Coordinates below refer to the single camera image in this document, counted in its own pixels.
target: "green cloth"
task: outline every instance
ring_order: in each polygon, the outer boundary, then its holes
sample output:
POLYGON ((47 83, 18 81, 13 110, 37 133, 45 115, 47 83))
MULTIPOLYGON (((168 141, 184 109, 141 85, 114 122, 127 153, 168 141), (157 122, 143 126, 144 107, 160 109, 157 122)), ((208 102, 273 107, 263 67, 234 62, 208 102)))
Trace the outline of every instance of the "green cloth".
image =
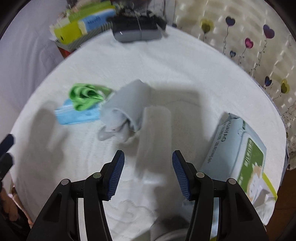
POLYGON ((69 98, 74 109, 82 111, 104 101, 111 92, 112 90, 107 87, 77 83, 71 88, 69 98))

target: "wooden floor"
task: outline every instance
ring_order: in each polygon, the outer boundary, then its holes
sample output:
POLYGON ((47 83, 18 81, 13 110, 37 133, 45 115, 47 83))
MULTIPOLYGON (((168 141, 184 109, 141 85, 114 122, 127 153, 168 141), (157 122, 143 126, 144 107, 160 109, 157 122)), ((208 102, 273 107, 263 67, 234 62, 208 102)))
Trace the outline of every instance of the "wooden floor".
POLYGON ((266 226, 270 241, 275 241, 283 232, 296 211, 296 169, 286 171, 278 191, 274 213, 266 226))

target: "wet wipes package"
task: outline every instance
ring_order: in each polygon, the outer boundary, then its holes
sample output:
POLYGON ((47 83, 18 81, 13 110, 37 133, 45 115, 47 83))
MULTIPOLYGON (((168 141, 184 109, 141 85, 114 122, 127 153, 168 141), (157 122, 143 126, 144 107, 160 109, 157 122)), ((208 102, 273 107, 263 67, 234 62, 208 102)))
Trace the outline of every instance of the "wet wipes package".
POLYGON ((265 163, 266 147, 240 117, 229 114, 218 127, 200 171, 212 179, 234 178, 254 203, 265 163))

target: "heart pattern fabric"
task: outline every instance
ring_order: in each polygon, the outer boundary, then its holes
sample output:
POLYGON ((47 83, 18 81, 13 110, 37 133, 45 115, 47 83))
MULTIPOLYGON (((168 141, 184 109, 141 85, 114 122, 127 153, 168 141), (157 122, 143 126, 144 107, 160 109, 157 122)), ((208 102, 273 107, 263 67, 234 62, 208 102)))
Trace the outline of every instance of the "heart pattern fabric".
POLYGON ((206 34, 214 28, 214 23, 209 19, 203 18, 200 21, 200 27, 203 30, 203 32, 206 34))
POLYGON ((274 30, 271 29, 268 25, 263 26, 263 32, 265 34, 265 37, 268 39, 272 39, 274 37, 274 30))
POLYGON ((244 44, 246 45, 246 48, 248 48, 248 49, 251 49, 254 46, 254 42, 251 41, 249 38, 245 39, 244 44))
POLYGON ((230 58, 233 58, 236 55, 236 52, 234 52, 233 50, 230 51, 230 58))
POLYGON ((264 81, 265 86, 266 86, 266 87, 267 87, 267 86, 270 86, 271 83, 272 83, 272 80, 271 80, 268 76, 266 76, 266 77, 265 77, 265 81, 264 81))
POLYGON ((287 94, 290 91, 290 85, 288 84, 286 79, 281 81, 281 92, 283 94, 287 94))
POLYGON ((233 26, 235 24, 235 19, 231 18, 230 16, 226 17, 225 21, 228 26, 233 26))

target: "white wall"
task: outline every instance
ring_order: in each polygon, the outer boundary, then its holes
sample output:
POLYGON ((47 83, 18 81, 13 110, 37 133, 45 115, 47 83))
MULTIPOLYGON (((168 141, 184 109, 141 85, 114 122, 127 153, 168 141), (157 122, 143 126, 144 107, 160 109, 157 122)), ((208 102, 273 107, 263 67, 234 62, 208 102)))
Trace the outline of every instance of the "white wall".
MULTIPOLYGON (((0 96, 0 142, 10 133, 19 113, 6 99, 0 96)), ((11 176, 9 173, 3 179, 2 184, 5 190, 10 192, 11 176)))

